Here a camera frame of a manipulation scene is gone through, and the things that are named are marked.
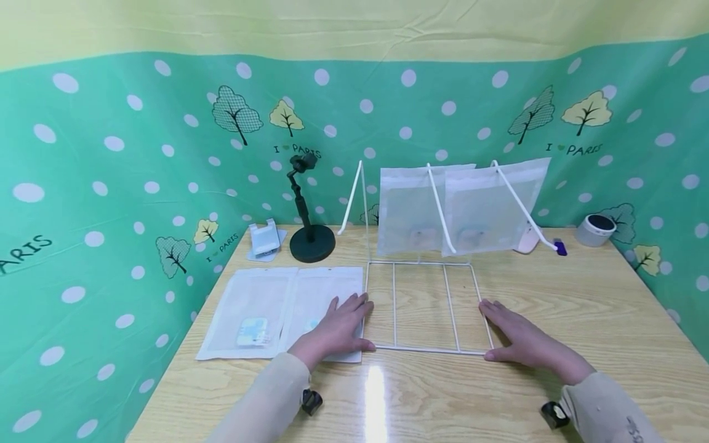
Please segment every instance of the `human hand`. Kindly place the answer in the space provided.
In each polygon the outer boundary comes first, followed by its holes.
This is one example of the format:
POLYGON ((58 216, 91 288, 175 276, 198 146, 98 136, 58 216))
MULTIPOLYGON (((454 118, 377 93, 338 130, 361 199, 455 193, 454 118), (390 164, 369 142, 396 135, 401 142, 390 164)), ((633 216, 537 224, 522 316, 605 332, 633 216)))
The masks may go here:
POLYGON ((485 354, 487 361, 514 361, 554 372, 564 384, 576 385, 596 370, 580 354, 551 338, 523 316, 499 301, 482 300, 480 312, 510 340, 485 354))
POLYGON ((339 298, 335 297, 315 329, 301 336, 288 352, 313 372, 318 363, 330 355, 374 351, 374 343, 355 337, 362 319, 374 309, 374 303, 368 300, 366 292, 361 296, 354 293, 338 307, 339 298))

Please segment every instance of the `tree illustration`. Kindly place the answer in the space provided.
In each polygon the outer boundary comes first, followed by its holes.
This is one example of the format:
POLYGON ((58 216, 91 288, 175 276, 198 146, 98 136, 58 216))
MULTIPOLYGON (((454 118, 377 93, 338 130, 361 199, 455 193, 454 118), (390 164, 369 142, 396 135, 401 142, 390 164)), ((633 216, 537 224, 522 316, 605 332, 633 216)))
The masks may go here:
POLYGON ((182 262, 184 262, 191 247, 187 240, 178 240, 174 237, 158 237, 155 240, 155 246, 157 246, 157 251, 160 254, 162 271, 168 279, 174 277, 178 269, 187 274, 187 269, 182 266, 182 262))
POLYGON ((261 129, 264 123, 259 113, 246 104, 244 97, 234 94, 229 86, 219 87, 219 96, 212 108, 214 123, 232 133, 239 133, 244 146, 249 144, 245 133, 253 133, 261 129))
POLYGON ((656 276, 660 272, 660 246, 644 246, 638 245, 632 248, 635 253, 637 264, 633 266, 633 270, 643 269, 652 276, 656 276))
POLYGON ((301 130, 305 128, 303 121, 296 115, 293 108, 288 106, 288 103, 283 100, 278 102, 274 110, 271 111, 269 118, 272 125, 288 128, 291 137, 293 137, 293 129, 301 130))
POLYGON ((607 208, 599 214, 610 218, 615 222, 615 232, 613 239, 617 242, 630 245, 635 238, 635 208, 630 203, 623 203, 612 208, 607 208))
POLYGON ((212 220, 200 220, 197 222, 197 231, 194 233, 194 244, 204 243, 207 239, 214 243, 214 233, 217 232, 219 225, 212 220))
POLYGON ((522 134, 517 142, 518 145, 522 144, 527 131, 541 128, 552 121, 554 116, 554 105, 552 105, 553 98, 554 92, 552 91, 552 87, 547 86, 532 104, 525 108, 525 110, 515 118, 515 121, 512 122, 507 132, 511 135, 522 134))
POLYGON ((602 126, 610 121, 613 112, 608 109, 608 99, 602 91, 596 91, 590 96, 574 104, 564 111, 562 120, 572 125, 579 125, 578 137, 584 126, 602 126))

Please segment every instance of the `beige sleeve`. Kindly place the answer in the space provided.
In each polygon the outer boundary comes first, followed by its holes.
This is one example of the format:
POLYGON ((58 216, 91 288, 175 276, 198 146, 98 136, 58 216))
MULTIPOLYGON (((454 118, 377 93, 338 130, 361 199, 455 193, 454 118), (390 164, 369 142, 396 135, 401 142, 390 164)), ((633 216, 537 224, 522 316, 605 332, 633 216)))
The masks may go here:
POLYGON ((310 371, 298 357, 277 355, 206 443, 275 442, 296 417, 309 385, 310 371))
POLYGON ((564 386, 561 406, 584 443, 664 442, 623 388, 601 372, 564 386))

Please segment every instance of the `white packaging bag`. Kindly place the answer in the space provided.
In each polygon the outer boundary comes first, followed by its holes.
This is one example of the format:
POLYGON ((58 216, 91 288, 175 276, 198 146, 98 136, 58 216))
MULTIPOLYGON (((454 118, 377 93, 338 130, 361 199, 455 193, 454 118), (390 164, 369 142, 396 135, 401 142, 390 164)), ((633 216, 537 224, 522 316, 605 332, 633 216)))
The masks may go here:
POLYGON ((298 268, 243 269, 227 283, 196 359, 271 359, 298 268))
MULTIPOLYGON (((447 171, 475 169, 475 164, 431 168, 441 205, 445 201, 447 171)), ((438 214, 428 168, 382 168, 379 182, 378 255, 440 251, 443 226, 438 214)))
MULTIPOLYGON (((325 317, 334 297, 344 303, 353 293, 361 294, 363 289, 361 267, 333 267, 301 269, 292 286, 292 297, 286 309, 286 322, 281 335, 280 352, 286 352, 301 335, 315 329, 325 317)), ((354 332, 362 338, 364 328, 360 325, 354 332)), ((361 352, 332 355, 326 361, 359 363, 361 352)))
MULTIPOLYGON (((550 160, 500 166, 530 213, 550 160)), ((456 253, 444 242, 443 257, 513 249, 519 245, 527 218, 495 167, 446 171, 445 189, 445 220, 456 253)))

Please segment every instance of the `wire book stand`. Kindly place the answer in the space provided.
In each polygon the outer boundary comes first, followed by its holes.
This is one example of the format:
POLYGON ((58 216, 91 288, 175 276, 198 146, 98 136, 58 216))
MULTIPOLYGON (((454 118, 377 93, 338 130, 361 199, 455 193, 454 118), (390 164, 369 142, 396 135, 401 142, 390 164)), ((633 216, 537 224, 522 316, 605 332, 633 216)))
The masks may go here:
MULTIPOLYGON (((500 169, 500 165, 497 163, 497 160, 493 160, 492 164, 490 165, 491 167, 494 167, 496 169, 497 174, 499 174, 500 178, 504 181, 506 187, 508 190, 512 193, 512 196, 515 199, 515 202, 519 205, 520 209, 524 213, 525 217, 527 218, 527 222, 531 225, 531 228, 534 230, 535 234, 539 237, 540 241, 545 244, 546 246, 550 247, 554 251, 557 250, 557 246, 554 245, 553 243, 549 242, 544 235, 542 234, 542 231, 539 229, 535 221, 532 219, 532 216, 529 214, 527 211, 527 208, 525 208, 524 203, 520 200, 519 196, 513 189, 512 185, 510 182, 507 180, 507 177, 505 177, 505 174, 502 172, 500 169)), ((445 217, 443 215, 443 208, 440 203, 440 198, 438 196, 438 191, 435 186, 435 181, 433 179, 433 172, 431 170, 431 163, 427 163, 426 167, 428 168, 428 178, 430 181, 431 188, 433 190, 433 196, 435 198, 436 202, 436 208, 438 209, 438 216, 440 217, 441 225, 443 228, 443 235, 445 237, 445 241, 450 248, 450 250, 453 252, 453 254, 456 253, 456 249, 453 246, 453 243, 450 239, 450 234, 448 233, 448 227, 445 221, 445 217)), ((475 269, 473 268, 473 265, 471 263, 471 257, 468 257, 467 262, 461 263, 461 262, 446 262, 446 261, 441 261, 441 262, 422 262, 421 261, 421 256, 419 254, 418 260, 417 261, 397 261, 397 260, 374 260, 372 259, 372 246, 370 242, 370 237, 369 237, 369 214, 367 213, 367 185, 364 181, 364 164, 362 163, 362 160, 359 161, 359 164, 357 165, 357 172, 354 175, 354 181, 352 183, 352 190, 350 191, 350 199, 347 201, 347 209, 345 210, 345 218, 342 221, 342 226, 337 232, 337 235, 341 235, 346 227, 347 227, 347 221, 350 219, 350 211, 352 210, 352 201, 355 198, 355 192, 357 190, 357 182, 358 180, 362 184, 362 201, 364 203, 364 225, 365 225, 365 232, 367 236, 367 270, 365 272, 365 278, 364 278, 364 290, 368 291, 369 289, 369 268, 373 264, 390 264, 391 265, 391 294, 392 294, 392 304, 393 304, 393 344, 375 344, 378 349, 390 349, 393 351, 409 351, 409 352, 432 352, 432 353, 438 353, 438 354, 458 354, 458 355, 478 355, 482 356, 485 355, 488 349, 461 349, 460 347, 460 341, 458 340, 458 329, 456 328, 455 325, 455 314, 453 312, 453 303, 451 301, 451 295, 450 295, 450 284, 448 282, 448 273, 446 270, 446 267, 467 267, 470 269, 470 274, 473 280, 473 284, 475 286, 475 294, 478 298, 478 302, 482 302, 482 296, 480 295, 480 288, 478 286, 478 279, 475 276, 475 269), (446 349, 446 348, 438 348, 438 347, 411 347, 411 346, 400 346, 398 344, 397 340, 397 333, 396 333, 396 266, 397 265, 404 265, 404 266, 433 266, 433 267, 441 267, 443 270, 443 278, 445 280, 445 289, 446 289, 446 296, 448 300, 448 309, 450 312, 450 320, 451 324, 453 326, 453 336, 455 338, 455 349, 446 349)), ((490 344, 490 348, 492 349, 495 347, 493 341, 492 341, 492 334, 490 333, 490 325, 488 324, 487 318, 481 314, 481 317, 483 319, 483 324, 485 325, 485 331, 487 333, 487 338, 488 342, 490 344)))

